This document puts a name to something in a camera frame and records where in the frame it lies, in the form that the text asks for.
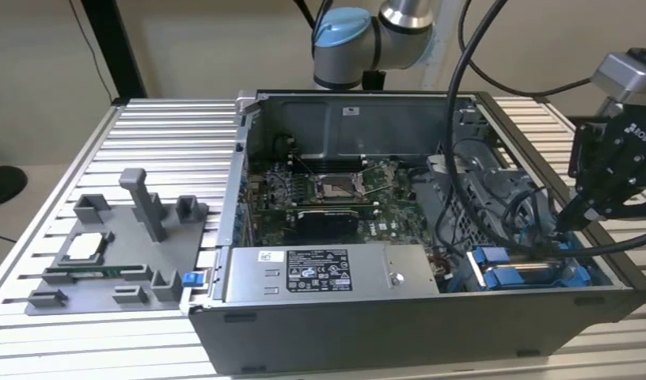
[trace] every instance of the wire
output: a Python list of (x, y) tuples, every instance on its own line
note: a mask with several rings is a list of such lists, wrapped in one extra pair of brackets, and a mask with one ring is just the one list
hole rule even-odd
[(443, 238), (440, 235), (440, 225), (443, 224), (443, 220), (445, 219), (445, 214), (448, 213), (448, 208), (452, 205), (452, 197), (455, 196), (455, 190), (451, 186), (451, 189), (448, 190), (448, 195), (445, 196), (445, 202), (444, 207), (440, 211), (439, 218), (436, 220), (436, 226), (435, 226), (435, 232), (436, 232), (436, 239), (440, 241), (443, 246), (453, 252), (459, 257), (464, 258), (464, 253)]
[(312, 57), (313, 57), (313, 49), (316, 47), (316, 39), (319, 38), (319, 32), (321, 29), (321, 24), (324, 22), (324, 17), (332, 7), (333, 7), (333, 0), (321, 1), (321, 6), (319, 7), (319, 12), (316, 13), (316, 24), (313, 25), (313, 30), (312, 30)]
[(307, 20), (307, 23), (309, 24), (309, 28), (312, 28), (312, 30), (313, 30), (313, 26), (316, 25), (316, 21), (313, 20), (312, 11), (309, 10), (307, 2), (304, 2), (304, 0), (293, 0), (293, 2), (297, 4), (297, 7), (300, 9), (300, 12), (303, 13), (304, 19)]
[(99, 73), (99, 78), (100, 78), (100, 82), (103, 83), (104, 91), (108, 93), (109, 103), (112, 103), (112, 99), (115, 99), (115, 97), (112, 96), (112, 92), (109, 91), (108, 84), (105, 83), (103, 78), (103, 72), (100, 71), (99, 59), (95, 55), (95, 49), (93, 49), (93, 46), (91, 45), (89, 38), (87, 37), (87, 32), (84, 31), (84, 26), (81, 25), (81, 21), (79, 20), (77, 10), (73, 7), (72, 0), (68, 0), (68, 3), (69, 3), (69, 7), (72, 8), (73, 19), (77, 21), (79, 30), (81, 31), (81, 36), (84, 36), (84, 41), (89, 46), (91, 56), (93, 57), (95, 70)]
[(16, 244), (16, 243), (17, 243), (17, 240), (13, 240), (12, 238), (5, 237), (5, 236), (3, 236), (3, 235), (0, 235), (0, 239), (3, 239), (3, 240), (5, 240), (5, 241), (9, 241), (9, 242), (12, 242), (13, 244)]
[[(444, 109), (444, 121), (445, 121), (445, 167), (448, 169), (448, 174), (451, 176), (452, 188), (460, 199), (465, 200), (465, 189), (461, 185), (460, 178), (457, 175), (456, 160), (455, 160), (455, 113), (456, 113), (456, 103), (457, 103), (457, 93), (460, 91), (461, 79), (464, 78), (465, 69), (471, 62), (471, 57), (476, 51), (479, 43), (481, 42), (483, 36), (491, 27), (491, 23), (495, 21), (501, 8), (507, 4), (507, 0), (496, 0), (487, 15), (483, 17), (481, 23), (471, 36), (469, 44), (467, 45), (464, 52), (461, 54), (460, 60), (453, 71), (451, 84), (448, 86), (448, 93), (445, 97), (445, 109)], [(627, 241), (613, 243), (611, 245), (601, 245), (599, 247), (584, 248), (584, 249), (556, 249), (551, 246), (543, 246), (540, 248), (527, 247), (525, 245), (517, 244), (515, 241), (505, 239), (500, 236), (484, 223), (481, 217), (476, 213), (473, 205), (468, 202), (463, 202), (467, 214), (471, 217), (472, 222), (479, 227), (480, 231), (488, 236), (489, 240), (495, 242), (499, 246), (508, 247), (520, 253), (528, 254), (541, 254), (551, 257), (593, 257), (599, 255), (605, 255), (609, 253), (620, 253), (629, 249), (639, 248), (646, 245), (646, 234), (635, 237)]]
[[(471, 8), (471, 0), (467, 0), (464, 4), (464, 8), (461, 10), (461, 16), (460, 16), (460, 23), (457, 25), (457, 42), (460, 43), (460, 50), (464, 51), (465, 49), (465, 42), (464, 42), (464, 24), (465, 24), (465, 18), (467, 14), (469, 12)], [(573, 83), (569, 83), (567, 85), (561, 85), (556, 89), (548, 89), (545, 91), (521, 91), (519, 89), (513, 89), (508, 85), (501, 84), (497, 80), (495, 80), (485, 71), (476, 65), (476, 63), (469, 61), (469, 66), (473, 69), (473, 71), (481, 76), (481, 78), (492, 84), (496, 88), (503, 89), (508, 93), (512, 93), (513, 95), (517, 95), (519, 97), (548, 97), (552, 95), (556, 95), (557, 93), (563, 93), (565, 91), (569, 91), (571, 89), (576, 89), (580, 86), (587, 85), (591, 83), (591, 78), (581, 79), (580, 81), (576, 81)]]
[(547, 236), (544, 235), (543, 221), (541, 221), (541, 216), (539, 214), (537, 193), (539, 191), (535, 191), (531, 196), (532, 213), (535, 214), (535, 226), (537, 228), (537, 235), (543, 238), (543, 240), (545, 240)]

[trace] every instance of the blue latch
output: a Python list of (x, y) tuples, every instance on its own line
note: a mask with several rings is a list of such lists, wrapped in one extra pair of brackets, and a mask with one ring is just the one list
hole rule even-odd
[(207, 275), (200, 272), (188, 272), (183, 276), (183, 287), (203, 287)]
[(525, 280), (515, 268), (495, 268), (483, 276), (488, 289), (505, 289), (525, 285)]
[(473, 251), (473, 257), (479, 264), (509, 264), (509, 253), (507, 248), (503, 247), (476, 247)]

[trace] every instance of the black pole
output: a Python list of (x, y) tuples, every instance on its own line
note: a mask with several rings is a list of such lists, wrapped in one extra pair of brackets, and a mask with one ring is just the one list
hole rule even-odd
[(120, 97), (147, 97), (116, 0), (81, 0)]

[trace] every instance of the metal slotted tabletop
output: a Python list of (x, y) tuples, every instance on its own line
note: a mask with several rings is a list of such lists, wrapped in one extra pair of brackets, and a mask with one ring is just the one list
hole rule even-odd
[[(549, 104), (517, 97), (496, 100), (557, 173), (572, 184), (567, 177), (571, 123)], [(128, 192), (119, 186), (120, 172), (127, 167), (147, 169), (149, 190), (159, 192), (164, 202), (192, 194), (209, 204), (197, 267), (212, 267), (236, 128), (235, 101), (133, 100), (109, 110), (0, 267), (0, 377), (116, 380), (216, 376), (183, 312), (29, 317), (24, 313), (24, 299), (36, 289), (40, 274), (72, 229), (72, 207), (79, 196), (104, 193), (111, 203), (129, 202)], [(604, 226), (619, 241), (646, 232), (646, 222), (609, 221)], [(629, 255), (646, 275), (646, 247), (631, 251)], [(196, 297), (189, 291), (185, 296)], [(284, 378), (483, 377), (495, 380), (646, 378), (646, 305), (620, 323), (587, 329), (549, 358)]]

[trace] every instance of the motherboard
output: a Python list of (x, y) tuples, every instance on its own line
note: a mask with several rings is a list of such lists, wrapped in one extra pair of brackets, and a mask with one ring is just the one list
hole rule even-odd
[(259, 246), (360, 244), (432, 246), (431, 229), (401, 161), (317, 165), (297, 158), (249, 177)]

